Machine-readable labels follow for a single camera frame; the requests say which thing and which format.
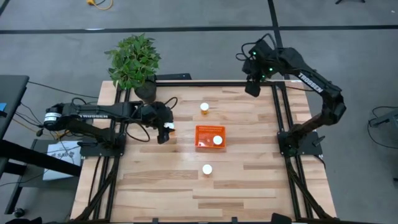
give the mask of black desk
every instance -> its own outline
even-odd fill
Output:
[[[66,174],[80,176],[81,167],[70,164],[60,159],[48,156],[46,153],[49,144],[55,141],[36,140],[31,149],[27,149],[18,144],[3,140],[7,128],[21,103],[21,99],[26,91],[26,85],[29,77],[22,75],[0,75],[0,103],[6,103],[4,113],[0,116],[0,178],[4,172],[19,175],[18,182],[30,180],[32,177],[42,174],[44,168],[63,172]],[[9,162],[9,159],[24,162],[20,165]],[[28,183],[16,184],[11,199],[6,208],[5,214],[11,214],[16,206],[19,195],[23,187],[47,187],[59,186],[65,188],[65,182],[62,180],[43,181],[38,177]]]

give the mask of green leaves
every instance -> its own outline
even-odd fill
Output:
[[[132,35],[119,41],[117,49],[105,52],[112,59],[108,73],[113,85],[117,83],[122,89],[138,88],[155,74],[160,55],[152,46],[154,40],[145,38],[145,34]]]

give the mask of gray floor tile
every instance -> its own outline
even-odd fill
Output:
[[[295,47],[312,68],[343,90],[346,113],[338,124],[318,132],[326,136],[322,142],[326,172],[337,214],[345,220],[398,219],[398,190],[392,183],[398,149],[377,146],[366,131],[372,108],[398,105],[397,35],[398,30],[282,32],[285,46]],[[312,114],[319,113],[320,97],[307,96]],[[397,130],[381,126],[371,131],[378,141],[398,147],[398,141],[389,139]]]
[[[280,26],[397,25],[398,1],[278,0],[275,2]]]
[[[24,16],[15,12],[24,12]],[[117,0],[108,11],[85,1],[12,0],[0,29],[88,29],[271,25],[263,0]]]

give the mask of wood plank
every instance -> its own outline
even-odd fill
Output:
[[[301,83],[287,85],[303,88]],[[305,93],[287,91],[294,121],[309,119]],[[278,92],[286,128],[284,104]],[[115,93],[111,82],[103,82],[99,104],[112,105]],[[127,139],[111,221],[151,222],[157,217],[161,222],[230,222],[231,217],[238,217],[243,222],[267,222],[274,212],[294,217],[285,162],[275,135],[279,126],[271,88],[262,87],[257,98],[240,86],[157,89],[157,101],[165,102],[173,96],[178,97],[173,109],[176,132],[167,143],[158,145],[157,130],[152,129],[148,129],[148,143]],[[210,105],[207,115],[200,113],[202,102]],[[109,121],[97,119],[95,125],[107,128]],[[193,145],[196,125],[225,126],[227,147],[197,149]],[[137,138],[146,138],[137,125],[130,125],[128,131]],[[302,162],[309,191],[326,212],[335,215],[323,164],[312,156],[302,156]],[[87,206],[95,164],[96,158],[83,163],[72,218]],[[211,175],[201,172],[205,164],[213,167]],[[103,197],[100,218],[104,217],[107,198]],[[301,197],[299,203],[304,215]]]

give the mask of plant pot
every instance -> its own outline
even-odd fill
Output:
[[[143,86],[136,88],[134,92],[144,103],[152,103],[156,100],[156,83],[146,80]]]

